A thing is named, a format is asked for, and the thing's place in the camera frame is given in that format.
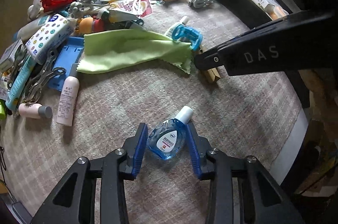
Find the gray bottle cap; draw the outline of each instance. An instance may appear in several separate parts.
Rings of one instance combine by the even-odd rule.
[[[49,106],[41,106],[38,108],[38,115],[42,118],[52,118],[52,108]]]
[[[72,64],[72,68],[70,69],[70,72],[69,72],[69,76],[72,76],[72,77],[76,77],[77,76],[77,66],[79,64],[78,63],[74,63]]]

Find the pink lotion bottle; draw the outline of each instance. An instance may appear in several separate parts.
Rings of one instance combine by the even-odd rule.
[[[79,80],[77,79],[77,63],[72,65],[69,76],[62,87],[59,107],[57,109],[56,122],[65,126],[72,126],[73,114],[77,93],[79,91]]]
[[[52,118],[53,112],[51,107],[43,106],[41,104],[27,105],[22,103],[19,105],[19,114],[22,117],[41,119],[41,118]]]

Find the green cloth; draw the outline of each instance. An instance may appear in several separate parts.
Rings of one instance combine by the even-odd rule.
[[[119,29],[84,36],[84,58],[77,71],[99,74],[162,59],[190,74],[190,43],[147,30]]]

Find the white bottle cap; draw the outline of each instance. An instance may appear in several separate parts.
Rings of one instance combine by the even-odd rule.
[[[184,25],[186,25],[188,22],[189,22],[188,16],[183,16],[182,19],[180,20],[180,23]]]
[[[188,106],[184,106],[179,113],[175,116],[175,119],[180,120],[183,124],[188,124],[190,118],[194,114],[193,109]]]

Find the carpet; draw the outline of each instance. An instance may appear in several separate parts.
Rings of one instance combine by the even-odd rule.
[[[155,5],[145,27],[164,33],[188,15],[206,48],[248,30],[225,7],[194,11],[186,3]],[[158,122],[184,106],[194,109],[197,132],[229,156],[255,155],[269,168],[286,141],[300,110],[299,99],[283,72],[229,77],[223,67],[210,85],[194,66],[191,75],[160,60],[106,74],[80,74],[72,127],[55,123],[60,93],[48,89],[39,101],[53,108],[52,120],[8,117],[2,124],[7,180],[31,214],[80,156],[105,156],[121,147],[146,122]],[[99,186],[96,223],[99,223]],[[125,182],[130,223],[204,223],[209,183],[198,181],[186,148],[172,161],[145,153],[135,181]]]

